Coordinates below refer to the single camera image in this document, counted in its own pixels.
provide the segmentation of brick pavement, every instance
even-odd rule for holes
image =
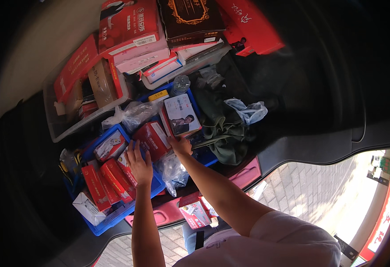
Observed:
[[[329,166],[290,162],[266,177],[268,186],[259,199],[264,205],[299,217],[310,223],[319,222],[353,178],[356,157]],[[187,255],[181,227],[160,231],[166,266]],[[131,235],[115,238],[105,248],[96,267],[133,266]]]

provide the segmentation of white plastic bag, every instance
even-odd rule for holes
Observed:
[[[162,178],[170,195],[177,197],[176,187],[185,187],[189,174],[174,151],[157,161],[156,167],[163,172]]]
[[[127,132],[132,134],[141,124],[157,115],[163,103],[164,101],[146,103],[133,101],[124,110],[121,110],[121,107],[118,105],[115,107],[115,114],[102,121],[102,128],[106,130],[122,122]]]
[[[258,122],[267,114],[267,108],[263,101],[249,104],[248,106],[245,106],[240,99],[236,98],[226,99],[223,102],[228,104],[238,113],[245,125]]]

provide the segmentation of blue plastic crate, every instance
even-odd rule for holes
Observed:
[[[137,99],[138,101],[140,102],[147,102],[148,101],[148,97],[155,94],[155,93],[158,93],[162,90],[167,90],[168,93],[170,93],[171,91],[171,88],[173,87],[173,83],[169,83],[167,85],[164,85],[160,88],[157,88],[155,90],[152,91],[151,94],[147,94],[147,95],[144,95],[142,97],[140,97],[139,99]],[[195,111],[195,114],[197,115],[197,117],[199,118],[199,116],[201,115],[200,113],[200,110],[198,108],[198,105],[194,99],[194,96],[191,92],[191,89],[188,89],[187,92],[188,94],[188,97],[189,97],[189,100],[191,101],[192,103],[192,107]],[[202,163],[203,165],[205,166],[210,166],[211,164],[214,164],[216,162],[218,162],[219,160],[217,159],[216,155],[214,155],[213,152],[211,152],[211,150],[208,148],[208,147],[205,147],[205,148],[198,148],[194,151],[194,154],[197,155],[197,160]]]
[[[127,135],[127,133],[124,131],[122,126],[120,124],[116,124],[109,128],[102,136],[100,136],[94,143],[92,143],[82,154],[82,158],[86,161],[92,160],[95,158],[94,156],[94,149],[100,145],[101,142],[106,140],[112,133],[114,133],[116,130],[119,130],[121,134],[124,136],[127,142],[130,141],[130,137]],[[72,193],[72,188],[70,187],[69,183],[65,181],[66,187],[69,191],[69,193],[72,196],[72,199],[75,199],[76,195]],[[165,183],[162,181],[160,174],[154,169],[154,177],[152,179],[152,185],[151,185],[151,198],[158,195],[162,190],[166,188]],[[106,219],[104,219],[98,226],[92,225],[89,221],[87,221],[84,217],[85,222],[87,223],[88,227],[90,227],[91,231],[96,235],[99,236],[103,234],[106,230],[108,230],[110,227],[114,227],[117,225],[120,221],[122,221],[126,216],[128,216],[130,213],[134,211],[134,207],[136,205],[135,201],[132,201],[130,203],[124,204],[124,202],[121,200],[118,203],[114,204],[113,206],[116,208],[115,211],[113,211],[111,214],[109,214]]]

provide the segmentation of hand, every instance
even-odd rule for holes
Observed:
[[[140,153],[140,141],[137,140],[133,150],[133,140],[128,144],[127,152],[124,153],[125,160],[130,167],[134,178],[137,180],[137,187],[151,186],[154,171],[152,169],[151,154],[149,150],[146,152],[146,160],[143,160]]]
[[[189,154],[192,155],[192,145],[186,138],[180,138],[180,141],[177,141],[171,137],[167,137],[167,141],[173,147],[174,153],[177,156]]]

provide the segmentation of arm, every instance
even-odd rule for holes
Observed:
[[[177,142],[169,138],[168,141],[199,191],[220,217],[240,235],[250,236],[251,228],[257,220],[274,210],[247,196],[228,178],[194,159],[191,156],[192,146],[186,139]]]
[[[134,266],[164,267],[166,263],[151,202],[153,176],[151,155],[149,151],[146,152],[146,162],[143,160],[138,140],[134,150],[133,141],[130,142],[124,157],[137,180],[137,199],[134,210],[133,237],[131,238]]]

